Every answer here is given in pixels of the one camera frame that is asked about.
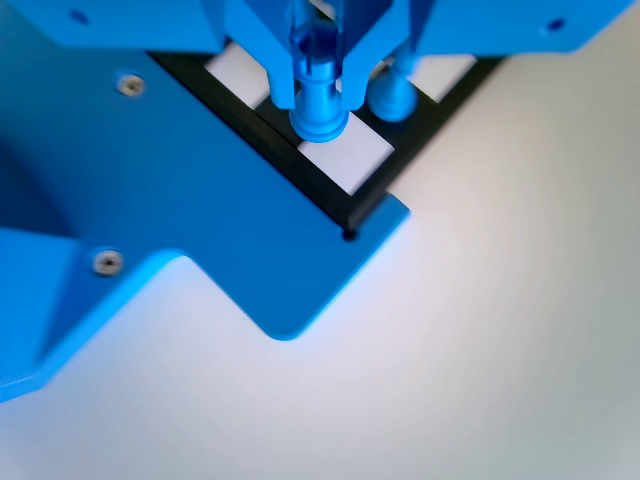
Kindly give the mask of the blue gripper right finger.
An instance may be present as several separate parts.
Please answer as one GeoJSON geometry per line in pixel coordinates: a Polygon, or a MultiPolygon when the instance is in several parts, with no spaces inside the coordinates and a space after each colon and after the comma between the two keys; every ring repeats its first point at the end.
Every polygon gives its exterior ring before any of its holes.
{"type": "Polygon", "coordinates": [[[407,42],[412,54],[500,57],[572,52],[631,3],[621,1],[346,1],[343,105],[364,102],[369,71],[407,42]]]}

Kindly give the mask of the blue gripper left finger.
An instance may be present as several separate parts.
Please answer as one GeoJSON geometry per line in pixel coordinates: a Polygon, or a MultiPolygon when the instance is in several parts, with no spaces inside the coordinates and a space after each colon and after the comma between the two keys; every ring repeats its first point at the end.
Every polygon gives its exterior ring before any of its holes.
{"type": "Polygon", "coordinates": [[[267,72],[273,103],[294,107],[289,1],[12,1],[66,47],[217,53],[226,38],[267,72]]]}

